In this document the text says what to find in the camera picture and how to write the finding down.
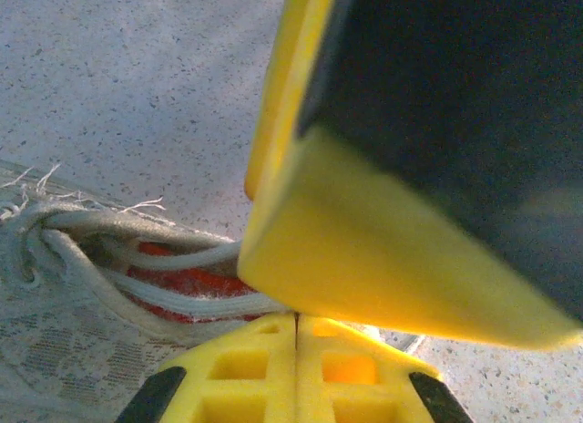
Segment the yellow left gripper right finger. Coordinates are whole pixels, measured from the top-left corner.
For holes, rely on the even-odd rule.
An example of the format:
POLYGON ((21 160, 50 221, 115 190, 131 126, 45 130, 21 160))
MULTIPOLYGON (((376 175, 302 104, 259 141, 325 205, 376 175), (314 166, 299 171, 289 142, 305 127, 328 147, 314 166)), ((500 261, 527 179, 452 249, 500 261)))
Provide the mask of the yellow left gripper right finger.
POLYGON ((440 372, 340 322, 301 315, 297 423, 473 423, 440 372))

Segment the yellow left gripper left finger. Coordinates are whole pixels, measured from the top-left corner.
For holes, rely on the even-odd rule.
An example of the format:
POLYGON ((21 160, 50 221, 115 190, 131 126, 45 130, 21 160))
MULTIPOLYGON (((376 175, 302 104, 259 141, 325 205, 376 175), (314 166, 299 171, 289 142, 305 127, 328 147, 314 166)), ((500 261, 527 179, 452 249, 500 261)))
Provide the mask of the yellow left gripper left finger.
POLYGON ((265 315, 163 363, 115 423, 294 423, 294 315, 265 315))

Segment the white mesh sneaker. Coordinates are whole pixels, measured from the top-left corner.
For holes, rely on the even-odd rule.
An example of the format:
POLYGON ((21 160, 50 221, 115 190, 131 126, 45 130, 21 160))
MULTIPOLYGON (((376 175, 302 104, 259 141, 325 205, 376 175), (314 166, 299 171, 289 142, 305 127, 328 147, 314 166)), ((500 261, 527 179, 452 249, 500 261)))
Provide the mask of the white mesh sneaker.
MULTIPOLYGON (((0 201, 72 202, 201 232, 158 215, 159 201, 125 207, 61 181, 53 172, 5 160, 0 160, 0 201)), ((221 243, 234 242, 206 233, 221 243)), ((112 423, 162 363, 260 316, 194 321, 124 293, 125 300, 172 328, 154 335, 112 312, 76 273, 45 273, 30 289, 12 284, 5 269, 7 240, 0 229, 0 423, 112 423)), ((180 294, 231 297, 252 291, 236 276, 238 255, 203 269, 150 272, 105 254, 94 239, 78 245, 98 266, 180 294)))

